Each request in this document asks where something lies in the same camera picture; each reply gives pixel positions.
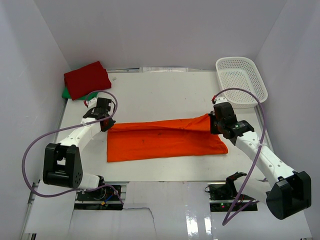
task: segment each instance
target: dark red cloth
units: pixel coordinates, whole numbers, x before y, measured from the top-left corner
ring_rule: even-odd
[[[96,90],[111,88],[107,70],[99,61],[64,74],[64,83],[72,100]]]

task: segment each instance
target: white basket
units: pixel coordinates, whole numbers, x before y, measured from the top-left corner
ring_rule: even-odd
[[[240,88],[253,93],[260,102],[268,97],[265,84],[255,63],[246,57],[224,57],[215,63],[218,75],[218,84],[221,90],[228,88]],[[235,109],[253,108],[258,103],[249,94],[230,90],[225,91],[225,98]]]

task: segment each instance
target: folded red towel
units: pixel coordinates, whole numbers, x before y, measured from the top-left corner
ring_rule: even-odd
[[[99,61],[64,74],[64,83],[72,100],[96,90],[111,88],[107,71]]]

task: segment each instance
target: gray wall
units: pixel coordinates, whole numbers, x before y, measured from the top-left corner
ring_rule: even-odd
[[[274,151],[312,179],[305,211],[320,239],[320,1],[288,0],[255,63],[269,96],[264,107]]]
[[[255,59],[286,0],[34,0],[72,69]]]
[[[33,0],[0,0],[0,234],[19,239],[30,191],[21,173],[28,144],[57,128],[63,109],[63,73],[69,71]],[[27,159],[27,175],[37,181],[48,137]]]

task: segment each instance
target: orange cloth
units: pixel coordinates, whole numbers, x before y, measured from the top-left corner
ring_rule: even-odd
[[[116,123],[107,134],[107,161],[227,154],[218,135],[210,134],[210,118]]]

